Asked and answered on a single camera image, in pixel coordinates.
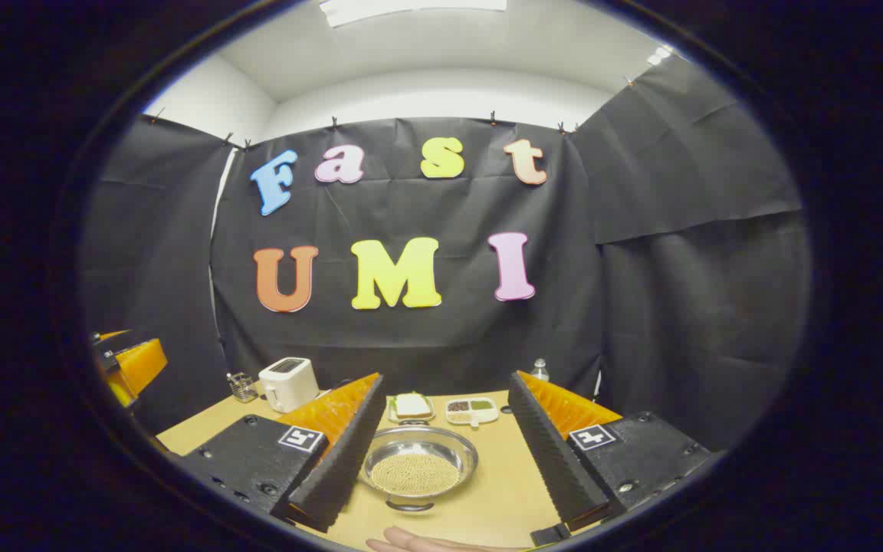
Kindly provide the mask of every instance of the letter f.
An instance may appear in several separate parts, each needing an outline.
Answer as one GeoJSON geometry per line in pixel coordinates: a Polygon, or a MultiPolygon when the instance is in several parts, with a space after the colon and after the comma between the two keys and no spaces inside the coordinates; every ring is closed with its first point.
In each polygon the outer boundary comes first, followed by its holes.
{"type": "Polygon", "coordinates": [[[251,179],[258,185],[261,191],[261,215],[268,216],[279,209],[288,199],[291,199],[291,192],[284,191],[280,188],[280,184],[287,188],[291,186],[291,168],[288,163],[294,163],[298,160],[298,154],[291,149],[286,149],[284,153],[267,163],[258,170],[251,173],[251,179]]]}

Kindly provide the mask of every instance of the black backdrop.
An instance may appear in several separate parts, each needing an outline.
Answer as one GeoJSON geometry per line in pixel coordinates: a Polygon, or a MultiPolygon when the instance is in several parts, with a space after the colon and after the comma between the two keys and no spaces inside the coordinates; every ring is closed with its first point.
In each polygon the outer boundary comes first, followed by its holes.
{"type": "Polygon", "coordinates": [[[157,336],[169,361],[138,397],[160,432],[227,395],[210,297],[210,224],[231,147],[140,117],[112,151],[85,209],[85,331],[157,336]]]}
{"type": "MultiPolygon", "coordinates": [[[[169,357],[143,394],[153,431],[227,389],[225,371],[313,360],[319,384],[379,371],[388,392],[501,389],[537,357],[551,380],[620,412],[652,409],[711,448],[737,442],[788,373],[805,318],[809,253],[792,177],[757,122],[677,57],[624,88],[579,132],[467,119],[382,120],[309,130],[235,153],[209,227],[228,147],[140,119],[88,213],[84,290],[91,327],[152,327],[169,357]],[[465,170],[426,179],[421,144],[463,143],[465,170]],[[529,186],[502,146],[529,139],[549,174],[529,186]],[[359,182],[317,182],[328,148],[363,147],[359,182]],[[260,216],[250,174],[295,150],[291,200],[260,216]],[[495,300],[487,236],[523,232],[526,301],[495,300]],[[380,240],[392,259],[437,238],[438,307],[354,310],[350,246],[380,240]],[[254,252],[319,249],[309,304],[260,305],[254,252]],[[207,297],[213,270],[217,345],[207,297]]],[[[290,258],[279,287],[294,289],[290,258]]]]}
{"type": "Polygon", "coordinates": [[[757,121],[671,56],[573,136],[602,249],[602,402],[711,448],[770,406],[809,304],[791,172],[757,121]]]}
{"type": "MultiPolygon", "coordinates": [[[[388,393],[455,394],[503,389],[512,370],[547,359],[551,379],[591,394],[602,352],[602,266],[586,209],[585,171],[574,145],[556,130],[466,119],[382,120],[284,136],[239,153],[218,206],[213,238],[217,314],[228,361],[254,374],[281,357],[312,359],[321,387],[372,371],[388,393]],[[463,144],[463,173],[421,174],[421,145],[434,136],[463,144]],[[514,175],[502,147],[529,139],[543,150],[547,181],[514,175]],[[359,182],[317,182],[315,167],[332,146],[365,151],[359,182]],[[283,151],[298,153],[291,200],[268,216],[250,174],[283,151]],[[497,256],[487,237],[523,232],[526,301],[497,301],[497,256]],[[399,258],[410,238],[435,238],[441,304],[382,304],[354,310],[356,258],[350,246],[380,240],[399,258]],[[259,303],[252,255],[260,248],[314,245],[312,298],[291,314],[259,303]]],[[[279,287],[294,289],[285,258],[279,287]]]]}

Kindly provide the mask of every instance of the letter m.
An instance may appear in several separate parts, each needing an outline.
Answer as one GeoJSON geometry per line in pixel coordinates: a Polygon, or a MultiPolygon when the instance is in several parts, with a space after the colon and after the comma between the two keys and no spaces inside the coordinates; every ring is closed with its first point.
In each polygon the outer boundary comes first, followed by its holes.
{"type": "Polygon", "coordinates": [[[374,294],[374,284],[390,307],[407,284],[404,296],[406,307],[434,307],[442,303],[442,296],[435,291],[435,251],[438,240],[413,238],[404,245],[404,251],[393,263],[390,255],[378,240],[364,240],[353,244],[350,250],[356,255],[357,282],[353,308],[359,311],[379,307],[381,301],[374,294]]]}

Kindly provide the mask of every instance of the foam letter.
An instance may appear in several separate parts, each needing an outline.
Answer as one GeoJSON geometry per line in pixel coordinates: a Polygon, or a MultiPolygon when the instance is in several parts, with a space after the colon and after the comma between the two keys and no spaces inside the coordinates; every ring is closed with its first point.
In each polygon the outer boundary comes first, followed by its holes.
{"type": "Polygon", "coordinates": [[[490,235],[488,239],[497,251],[500,263],[500,287],[497,288],[497,299],[514,301],[518,298],[530,298],[537,293],[530,282],[527,282],[527,267],[523,262],[523,245],[527,235],[519,232],[504,232],[490,235]]]}
{"type": "Polygon", "coordinates": [[[286,149],[284,153],[267,161],[264,166],[251,173],[251,179],[258,184],[258,189],[261,191],[263,216],[270,215],[291,199],[291,192],[284,191],[278,185],[281,184],[285,188],[291,186],[291,168],[287,163],[294,163],[297,160],[298,154],[286,149]]]}
{"type": "Polygon", "coordinates": [[[329,161],[323,161],[316,167],[316,179],[319,182],[340,181],[343,184],[353,184],[363,178],[363,171],[360,170],[363,149],[360,146],[330,147],[322,157],[329,161]]]}
{"type": "Polygon", "coordinates": [[[277,263],[284,256],[281,249],[259,249],[254,254],[257,265],[258,300],[274,312],[295,312],[305,307],[312,298],[312,258],[319,249],[301,245],[291,249],[295,259],[295,293],[287,296],[277,290],[277,263]]]}
{"type": "Polygon", "coordinates": [[[438,240],[413,238],[404,245],[397,265],[390,261],[382,242],[364,240],[353,244],[350,251],[356,255],[357,282],[353,308],[358,311],[379,307],[379,297],[374,294],[374,283],[381,290],[383,300],[390,307],[397,304],[397,297],[407,282],[404,296],[406,307],[434,307],[442,303],[442,296],[435,292],[435,251],[438,240]]]}
{"type": "Polygon", "coordinates": [[[537,171],[536,165],[533,164],[534,157],[543,157],[542,149],[530,147],[529,140],[516,140],[514,143],[506,144],[504,151],[512,155],[513,172],[521,182],[538,186],[547,181],[547,172],[537,171]]]}
{"type": "Polygon", "coordinates": [[[428,178],[455,178],[465,168],[465,160],[459,155],[462,143],[452,137],[434,137],[421,146],[421,172],[428,178]]]}

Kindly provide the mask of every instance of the human hand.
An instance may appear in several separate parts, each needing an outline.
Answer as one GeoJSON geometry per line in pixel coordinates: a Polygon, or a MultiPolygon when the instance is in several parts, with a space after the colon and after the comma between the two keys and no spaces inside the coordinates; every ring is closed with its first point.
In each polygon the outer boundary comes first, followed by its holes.
{"type": "Polygon", "coordinates": [[[367,539],[367,546],[375,552],[520,552],[526,548],[504,548],[500,546],[481,546],[445,540],[444,538],[420,537],[400,527],[388,527],[383,530],[383,537],[388,542],[367,539]]]}

